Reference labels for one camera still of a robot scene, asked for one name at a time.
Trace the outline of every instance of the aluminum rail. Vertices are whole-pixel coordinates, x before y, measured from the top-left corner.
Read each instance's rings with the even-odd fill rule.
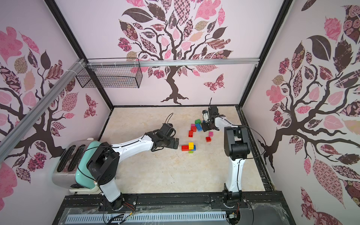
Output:
[[[185,59],[185,60],[149,60],[140,61],[141,67],[157,67],[157,66],[197,66],[197,65],[222,65],[222,64],[257,64],[259,58],[230,58],[230,59]],[[113,65],[139,65],[138,61],[106,61],[106,62],[89,62],[91,66],[113,66]]]
[[[0,163],[15,148],[15,146],[26,135],[30,128],[41,117],[44,111],[60,94],[64,87],[86,66],[83,59],[75,62],[68,71],[54,84],[54,86],[45,94],[45,96],[26,114],[17,126],[1,141],[0,145]]]

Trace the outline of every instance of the pink wall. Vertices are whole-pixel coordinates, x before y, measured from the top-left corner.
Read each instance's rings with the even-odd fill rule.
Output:
[[[0,20],[1,140],[77,56],[41,0],[4,2]],[[69,193],[51,181],[59,156],[72,141],[97,138],[108,114],[97,89],[67,85],[0,166],[2,223],[52,223]]]
[[[359,1],[295,1],[244,106],[297,224],[359,223],[359,18]]]

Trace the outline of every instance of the leaf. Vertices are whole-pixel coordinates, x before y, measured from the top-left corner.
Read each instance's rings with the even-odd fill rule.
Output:
[[[149,11],[154,15],[155,18],[165,22],[165,12],[157,4],[148,3]]]
[[[315,2],[316,0],[307,0],[304,6],[302,7],[301,11],[305,11],[306,9],[310,8],[310,6],[312,6]]]
[[[32,91],[26,93],[23,97],[24,105],[34,107],[36,105],[36,97]]]
[[[32,71],[26,73],[24,78],[25,91],[31,90],[35,86],[35,77]]]
[[[320,66],[320,77],[323,80],[330,80],[334,78],[331,71],[328,68],[322,66]]]
[[[320,185],[332,196],[344,204],[342,199],[342,186],[339,178],[326,163],[315,159],[312,171]]]
[[[343,128],[344,125],[335,116],[328,115],[328,116],[325,117],[324,127],[326,129],[330,129],[330,130],[337,130],[337,129]]]
[[[0,103],[1,104],[7,105],[11,102],[11,100],[12,100],[12,97],[9,94],[7,94],[3,91],[0,91]]]
[[[195,67],[198,69],[199,72],[202,72],[202,73],[207,73],[207,72],[213,71],[216,68],[218,68],[215,65],[199,65],[199,66],[195,66]]]
[[[335,87],[339,88],[348,88],[356,84],[360,77],[360,70],[348,73],[347,75],[341,77],[335,84]]]
[[[331,145],[329,144],[324,144],[320,147],[320,150],[328,153],[328,154],[331,154],[331,155],[341,155],[340,153],[338,153],[334,147],[332,147]]]
[[[15,166],[21,166],[24,162],[25,162],[25,156],[22,156],[15,161],[12,168],[14,168]]]
[[[216,39],[206,43],[213,49],[223,49],[226,44],[230,43],[230,41],[231,39],[227,39],[226,41],[224,41],[224,39]]]
[[[337,105],[339,104],[340,100],[342,99],[343,91],[335,92],[328,97],[328,103],[330,105]]]
[[[314,35],[308,39],[312,41],[313,55],[318,59],[329,61],[331,56],[331,45],[328,39],[321,35]]]
[[[27,60],[29,61],[29,63],[35,67],[36,69],[39,68],[38,64],[37,64],[37,60],[34,56],[34,54],[32,53],[32,51],[29,49],[29,54],[27,56]]]
[[[41,55],[40,62],[41,62],[42,67],[44,68],[44,70],[50,69],[51,62],[50,62],[50,58],[49,58],[48,54],[46,53],[46,51]]]
[[[221,7],[219,10],[219,14],[217,16],[217,22],[219,23],[219,27],[224,23],[224,20],[225,20],[225,11]]]
[[[63,99],[62,102],[62,110],[66,111],[66,112],[70,112],[71,110],[73,110],[76,106],[77,103],[77,93],[69,93],[68,95],[65,96],[65,98]]]
[[[202,36],[203,33],[204,33],[204,32],[202,32],[202,31],[199,31],[199,32],[197,32],[197,33],[194,33],[194,34],[189,38],[189,41],[195,42],[195,41],[199,40],[199,39],[201,38],[201,36]]]
[[[209,25],[207,26],[207,33],[211,33],[212,30],[214,29],[215,27],[215,24],[216,24],[216,20],[212,23],[209,23]]]
[[[322,120],[316,120],[316,119],[312,119],[309,121],[309,124],[307,125],[307,127],[310,129],[310,128],[314,128],[316,127],[317,125],[319,125],[319,123],[321,122]]]
[[[169,18],[169,23],[168,23],[168,27],[169,29],[173,29],[176,26],[177,20],[174,14],[174,11],[172,12],[170,18]]]
[[[306,175],[309,175],[311,170],[310,158],[306,158],[306,160],[304,161],[304,169],[306,171]]]
[[[28,181],[29,183],[31,181],[30,172],[27,169],[23,169],[19,167],[16,168],[16,176],[21,180]]]
[[[360,180],[360,175],[355,172],[353,169],[347,166],[333,166],[333,169],[340,174],[341,176]]]
[[[280,103],[276,103],[275,105],[272,106],[272,108],[270,109],[270,111],[276,111],[278,109],[278,107],[280,106]]]
[[[195,30],[202,31],[205,27],[208,21],[200,21],[195,25]]]
[[[302,76],[301,76],[301,69],[299,69],[293,82],[294,98],[296,98],[300,94],[301,88],[302,88]]]
[[[35,147],[36,147],[38,150],[42,151],[42,152],[47,152],[47,151],[46,151],[46,144],[45,144],[45,142],[43,142],[43,141],[37,141],[37,142],[35,142]]]
[[[27,62],[25,60],[25,56],[20,57],[15,60],[14,68],[17,73],[26,73],[27,71]]]
[[[304,141],[302,140],[302,138],[300,138],[296,143],[295,143],[295,154],[300,151],[302,148],[304,147]]]
[[[187,38],[190,36],[191,32],[193,31],[193,22],[191,19],[186,23],[184,28],[184,38]]]
[[[155,54],[157,53],[155,46],[154,46],[150,41],[144,39],[143,37],[140,37],[140,38],[141,38],[141,41],[142,41],[143,44],[144,44],[144,47],[145,47],[147,50],[149,50],[149,51],[151,51],[151,52],[153,52],[153,53],[155,53]]]
[[[337,158],[340,162],[346,165],[352,165],[357,163],[360,160],[360,156],[356,154],[345,154]]]
[[[315,78],[314,72],[308,67],[305,67],[305,78],[308,80]]]
[[[128,9],[122,15],[129,15],[131,18],[133,18],[139,23],[146,23],[153,19],[150,14],[139,8]]]
[[[341,37],[341,41],[338,42],[335,48],[335,56],[333,57],[336,70],[341,73],[350,64],[351,59],[351,45]]]

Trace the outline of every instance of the patterned leaf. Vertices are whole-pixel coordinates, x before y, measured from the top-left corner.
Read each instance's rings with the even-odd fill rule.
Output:
[[[214,22],[212,22],[212,23],[209,23],[209,25],[207,26],[207,33],[211,33],[211,31],[214,29],[215,24],[216,24],[216,20]]]
[[[207,25],[208,21],[200,21],[195,25],[195,30],[197,31],[202,31],[206,25]]]
[[[328,68],[322,66],[320,66],[320,77],[323,80],[330,80],[334,78],[331,71]]]
[[[280,106],[280,103],[276,103],[275,105],[272,106],[272,108],[270,109],[270,111],[276,111],[278,109],[278,107]]]
[[[20,57],[15,60],[14,68],[17,73],[26,73],[27,71],[27,62],[25,60],[25,56]]]
[[[30,172],[27,169],[23,169],[19,167],[16,168],[16,176],[21,180],[25,180],[31,183]]]
[[[334,66],[336,70],[341,73],[349,64],[352,59],[351,45],[341,37],[335,48]]]
[[[312,41],[313,55],[322,60],[329,61],[331,55],[331,45],[328,39],[321,35],[314,35],[309,37]]]
[[[340,162],[346,165],[352,165],[357,163],[360,160],[360,156],[356,154],[345,154],[337,158]]]
[[[139,23],[146,23],[153,19],[149,13],[139,8],[128,9],[122,15],[129,15]]]
[[[335,87],[339,88],[348,88],[356,84],[360,77],[360,70],[348,73],[347,75],[341,77],[335,84]]]
[[[308,80],[315,78],[314,72],[308,67],[305,67],[305,78]]]
[[[43,142],[43,141],[37,141],[37,142],[35,142],[35,147],[36,147],[38,150],[42,151],[42,152],[47,152],[47,151],[46,151],[46,144],[45,144],[45,142]]]
[[[149,50],[149,51],[151,51],[151,52],[153,52],[153,53],[155,53],[155,54],[157,53],[155,46],[154,46],[150,41],[144,39],[143,37],[140,37],[140,38],[141,38],[141,41],[142,41],[143,44],[144,44],[144,47],[145,47],[147,50]]]
[[[191,19],[186,23],[184,28],[184,38],[187,38],[190,36],[191,32],[193,31],[193,22]]]
[[[360,175],[347,166],[333,166],[333,169],[341,176],[360,180]]]
[[[62,102],[62,110],[66,111],[66,112],[70,112],[71,110],[73,110],[76,106],[77,103],[77,93],[69,93],[68,95],[65,96],[65,98],[63,99]]]
[[[306,158],[306,160],[304,161],[304,169],[306,171],[306,175],[309,175],[311,170],[310,158]]]
[[[332,196],[338,199],[343,205],[342,187],[339,178],[326,163],[315,159],[312,170],[320,185]]]
[[[225,48],[226,44],[230,43],[230,39],[227,39],[226,41],[224,41],[224,39],[216,39],[216,40],[212,40],[209,42],[206,42],[210,47],[212,47],[213,49],[223,49]]]
[[[316,127],[317,125],[319,125],[319,123],[321,122],[322,120],[316,120],[316,119],[312,119],[309,121],[309,124],[307,125],[307,127],[310,129],[310,128],[314,128]]]
[[[161,20],[165,22],[165,12],[160,8],[160,6],[153,4],[153,3],[147,3],[149,11],[154,15],[155,18],[158,20]]]
[[[301,88],[302,88],[302,76],[301,76],[301,69],[299,69],[293,82],[294,98],[296,98],[300,94]]]

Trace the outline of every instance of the wall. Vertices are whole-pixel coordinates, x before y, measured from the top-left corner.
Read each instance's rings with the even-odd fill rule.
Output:
[[[295,1],[244,106],[297,224],[359,223],[359,17],[359,1]]]
[[[41,0],[2,3],[0,21],[1,140],[77,56]],[[97,138],[108,114],[97,89],[67,85],[0,165],[2,224],[52,223],[69,194],[51,181],[59,156],[72,141]]]
[[[58,0],[57,4],[88,58],[180,60],[259,57],[282,2]],[[238,104],[252,68],[252,64],[145,67],[139,89],[106,92],[114,105],[208,104],[211,97],[215,104]],[[223,80],[216,83],[220,75]]]

